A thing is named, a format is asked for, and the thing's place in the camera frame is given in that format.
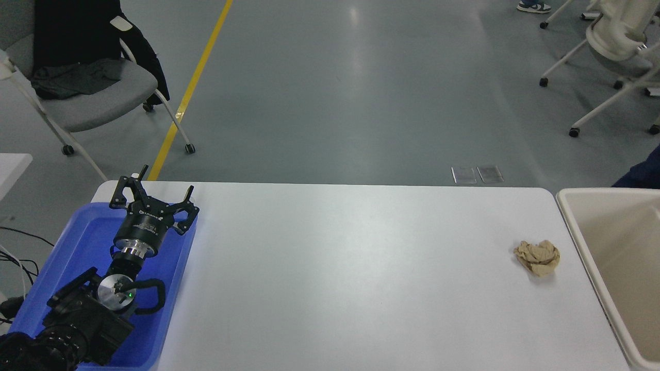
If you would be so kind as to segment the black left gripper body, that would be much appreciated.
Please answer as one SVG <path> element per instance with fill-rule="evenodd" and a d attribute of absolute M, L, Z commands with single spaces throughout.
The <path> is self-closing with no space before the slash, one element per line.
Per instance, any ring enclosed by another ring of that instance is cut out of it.
<path fill-rule="evenodd" d="M 127 206 L 126 217 L 113 238 L 114 246 L 122 249 L 140 243 L 149 252 L 159 252 L 167 230 L 174 225 L 174 215 L 165 213 L 166 208 L 168 205 L 149 210 Z"/>

